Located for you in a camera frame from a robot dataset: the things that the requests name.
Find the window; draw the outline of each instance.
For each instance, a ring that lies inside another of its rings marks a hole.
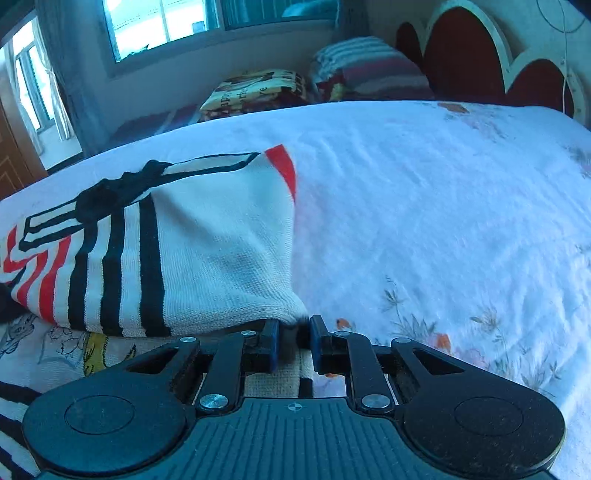
[[[33,36],[33,24],[27,23],[12,38],[20,100],[37,130],[54,124],[49,75],[41,64]]]
[[[131,55],[209,30],[302,18],[334,19],[337,0],[103,0],[113,55]]]

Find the wooden door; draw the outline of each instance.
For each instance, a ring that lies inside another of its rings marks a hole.
[[[0,200],[47,177],[12,91],[0,49]]]

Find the window glass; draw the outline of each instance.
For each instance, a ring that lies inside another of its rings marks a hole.
[[[336,18],[337,0],[221,0],[224,28]],[[216,0],[104,0],[117,61],[220,26]]]
[[[222,0],[228,28],[296,20],[298,18],[335,19],[337,0]]]
[[[22,27],[12,37],[12,47],[14,48],[14,54],[18,55],[22,52],[22,49],[31,44],[35,40],[33,37],[33,23],[29,22]]]
[[[202,0],[107,0],[105,9],[121,59],[217,27]]]
[[[33,126],[35,129],[39,129],[41,125],[39,124],[39,120],[37,115],[35,114],[35,109],[33,108],[33,102],[31,101],[31,97],[29,97],[29,91],[27,90],[27,84],[25,83],[25,76],[22,74],[22,66],[21,60],[17,60],[17,82],[18,88],[21,91],[21,103],[29,117],[31,118],[31,122],[33,122]]]
[[[203,3],[200,0],[165,0],[164,13],[170,41],[206,29]]]
[[[43,105],[45,105],[45,110],[47,112],[47,116],[52,119],[53,118],[53,103],[51,101],[51,87],[49,85],[49,75],[45,71],[43,64],[41,63],[41,59],[39,58],[39,52],[37,51],[36,46],[32,46],[31,50],[29,50],[29,55],[31,56],[31,63],[33,64],[33,71],[35,72],[35,78],[37,79],[37,84],[39,85],[39,92],[41,93],[41,98],[43,99]]]

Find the red sock stripe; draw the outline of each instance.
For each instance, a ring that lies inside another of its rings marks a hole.
[[[266,152],[267,158],[281,174],[291,192],[291,198],[296,199],[296,171],[291,158],[283,145],[277,145]]]
[[[47,322],[55,323],[56,320],[53,315],[53,304],[56,299],[56,278],[58,270],[66,263],[68,250],[72,236],[67,236],[60,241],[57,247],[56,259],[53,261],[51,270],[41,280],[41,287],[39,291],[39,314],[41,318]]]
[[[6,243],[7,253],[6,258],[4,259],[4,264],[2,266],[2,268],[4,269],[4,273],[13,273],[18,270],[22,270],[25,267],[25,265],[29,262],[29,260],[35,257],[35,255],[33,255],[32,257],[19,260],[18,262],[13,262],[10,259],[10,254],[12,253],[14,247],[17,245],[17,227],[14,227],[12,230],[10,230]]]
[[[40,254],[36,255],[37,257],[37,265],[35,266],[35,270],[33,274],[27,279],[25,283],[23,283],[17,290],[17,302],[20,303],[22,306],[27,307],[27,295],[29,293],[29,289],[33,282],[41,275],[41,272],[45,268],[47,264],[47,251],[44,251]]]

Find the red headboard panel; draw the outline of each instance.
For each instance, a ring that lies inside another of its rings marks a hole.
[[[505,83],[488,30],[464,8],[445,12],[433,26],[423,70],[438,98],[502,105]]]
[[[549,60],[536,60],[517,76],[506,95],[506,105],[538,105],[562,111],[562,87],[564,75]],[[574,115],[573,96],[569,86],[565,95],[566,114]]]
[[[414,27],[408,22],[400,25],[396,32],[396,49],[404,53],[406,57],[413,61],[421,70],[423,69],[423,52],[421,51],[421,43],[419,42]]]

